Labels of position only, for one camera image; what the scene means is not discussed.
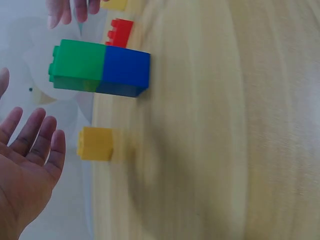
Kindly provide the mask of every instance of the finger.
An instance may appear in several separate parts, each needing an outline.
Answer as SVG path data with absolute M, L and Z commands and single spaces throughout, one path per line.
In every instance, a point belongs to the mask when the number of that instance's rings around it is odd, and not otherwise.
M 45 4 L 48 9 L 47 27 L 53 29 L 58 25 L 62 17 L 64 0 L 46 0 Z
M 56 130 L 53 133 L 51 141 L 51 149 L 48 161 L 44 165 L 44 168 L 51 176 L 53 180 L 53 186 L 55 186 L 60 179 L 62 170 L 65 164 L 66 157 L 66 138 L 65 133 L 62 130 Z
M 23 110 L 21 107 L 15 107 L 9 115 L 0 124 L 0 142 L 7 145 L 12 134 L 18 126 Z
M 89 0 L 89 13 L 97 14 L 100 9 L 100 0 Z
M 83 23 L 88 18 L 87 0 L 74 0 L 76 18 Z
M 43 108 L 34 110 L 10 148 L 25 157 L 36 139 L 45 116 L 46 111 Z
M 2 68 L 0 70 L 0 98 L 5 93 L 9 85 L 10 73 L 8 68 Z
M 26 159 L 39 166 L 45 164 L 50 150 L 52 135 L 56 127 L 57 120 L 53 116 L 47 116 L 44 119 L 39 135 L 30 152 L 26 155 Z
M 71 9 L 70 9 L 70 1 L 64 0 L 64 8 L 61 21 L 63 24 L 71 23 Z

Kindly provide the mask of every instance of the fingernail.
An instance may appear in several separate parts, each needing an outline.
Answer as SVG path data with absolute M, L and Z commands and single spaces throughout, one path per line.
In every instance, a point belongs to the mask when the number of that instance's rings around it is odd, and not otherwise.
M 2 68 L 0 70 L 0 98 L 1 96 L 5 93 L 9 86 L 9 78 L 10 78 L 10 73 L 8 68 Z
M 55 28 L 59 23 L 59 20 L 55 16 L 48 16 L 48 22 L 47 22 L 47 27 L 48 29 L 53 29 Z
M 8 68 L 4 67 L 0 70 L 0 79 L 5 79 L 9 77 L 9 70 Z

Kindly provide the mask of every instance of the green block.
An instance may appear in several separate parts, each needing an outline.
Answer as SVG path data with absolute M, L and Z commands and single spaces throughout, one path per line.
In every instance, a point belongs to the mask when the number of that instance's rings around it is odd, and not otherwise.
M 70 89 L 76 91 L 95 92 L 100 81 L 83 80 L 79 78 L 56 77 L 53 82 L 55 89 Z
M 50 82 L 59 89 L 95 92 L 103 75 L 106 46 L 62 39 L 53 50 Z

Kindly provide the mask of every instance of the yellow block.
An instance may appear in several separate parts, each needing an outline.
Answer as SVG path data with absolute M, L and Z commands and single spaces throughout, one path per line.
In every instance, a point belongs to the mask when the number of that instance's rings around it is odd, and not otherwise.
M 113 151 L 111 128 L 85 126 L 79 132 L 77 155 L 82 160 L 110 161 Z
M 109 1 L 100 1 L 100 7 L 103 9 L 111 9 L 124 11 L 127 6 L 127 0 L 109 0 Z

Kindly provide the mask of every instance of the open palm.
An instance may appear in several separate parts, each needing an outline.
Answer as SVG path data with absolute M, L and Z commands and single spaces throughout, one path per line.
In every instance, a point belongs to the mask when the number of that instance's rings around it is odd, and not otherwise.
M 9 71 L 3 69 L 0 96 L 8 83 Z M 15 234 L 14 238 L 18 238 L 47 205 L 61 176 L 66 154 L 64 132 L 56 130 L 56 119 L 46 117 L 42 108 L 31 114 L 18 137 L 8 146 L 22 113 L 23 110 L 16 107 L 0 124 L 0 214 Z

